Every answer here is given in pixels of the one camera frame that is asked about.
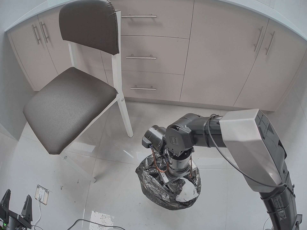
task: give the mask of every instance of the chair backrest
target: chair backrest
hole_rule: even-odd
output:
[[[112,55],[114,88],[122,93],[120,58],[121,11],[109,0],[75,0],[59,12],[62,39],[69,41],[72,65],[76,66],[75,47],[70,42],[96,48]]]

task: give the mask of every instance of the silver bar handle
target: silver bar handle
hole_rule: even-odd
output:
[[[48,38],[49,38],[49,36],[46,36],[46,33],[45,33],[45,30],[44,30],[44,25],[45,25],[45,23],[43,24],[41,21],[39,22],[39,25],[40,25],[40,30],[41,30],[41,32],[43,33],[43,38],[44,38],[44,40],[45,40],[45,43],[48,43]]]
[[[40,38],[38,38],[37,35],[36,35],[36,32],[35,32],[35,28],[36,28],[36,27],[37,27],[37,26],[32,25],[32,30],[33,30],[33,33],[34,33],[34,36],[35,36],[37,45],[39,45],[39,40],[40,40]]]
[[[271,49],[271,46],[272,46],[272,43],[273,43],[273,40],[274,40],[275,34],[276,34],[276,32],[275,32],[275,31],[274,31],[273,33],[271,33],[271,35],[272,35],[272,39],[271,39],[271,42],[270,42],[269,47],[268,47],[268,48],[266,48],[266,50],[267,50],[266,55],[268,55],[268,54],[269,54],[269,52],[270,52],[270,49]]]
[[[255,45],[255,50],[254,50],[255,52],[256,52],[257,49],[258,49],[258,46],[259,46],[259,43],[260,43],[260,40],[261,40],[261,37],[262,37],[263,29],[264,29],[264,26],[262,26],[261,28],[259,28],[259,30],[260,30],[260,35],[259,35],[259,37],[258,37],[257,44],[254,44],[254,45]]]
[[[156,59],[156,57],[153,57],[153,55],[150,55],[150,57],[145,57],[145,56],[126,56],[126,59]]]
[[[150,88],[138,88],[136,85],[134,87],[130,88],[131,90],[156,90],[156,88],[153,88],[152,86]]]
[[[153,15],[152,13],[150,15],[131,15],[131,14],[128,14],[128,15],[122,16],[123,19],[125,19],[125,18],[156,18],[156,17],[157,16]]]

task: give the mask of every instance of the white paper in trash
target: white paper in trash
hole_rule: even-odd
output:
[[[114,219],[114,217],[103,214],[103,213],[92,211],[91,221],[93,222],[96,222],[102,225],[106,225],[106,226],[113,226],[113,221],[111,219]],[[90,223],[90,230],[107,230],[107,229],[111,229],[111,228]]]
[[[185,184],[182,187],[181,193],[176,196],[176,201],[187,202],[191,199],[196,198],[198,196],[198,193],[194,184],[186,178],[182,179],[185,180]]]

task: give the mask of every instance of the chair seat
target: chair seat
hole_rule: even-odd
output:
[[[116,97],[105,82],[71,67],[40,90],[23,113],[49,154],[60,154]]]

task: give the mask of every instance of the chair leg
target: chair leg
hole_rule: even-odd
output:
[[[88,174],[84,169],[81,168],[81,166],[78,164],[77,161],[73,160],[71,157],[69,157],[65,152],[62,152],[59,155],[62,159],[65,160],[71,167],[73,167],[76,171],[78,171],[80,174],[82,174],[84,177],[92,181],[93,183],[96,181],[94,177],[92,177],[90,174]]]
[[[132,127],[131,127],[131,123],[130,123],[130,119],[129,119],[129,115],[127,111],[125,98],[122,96],[121,98],[118,99],[117,103],[120,109],[120,113],[122,115],[122,120],[124,121],[124,125],[126,128],[127,134],[129,137],[132,137],[133,131],[132,131]]]

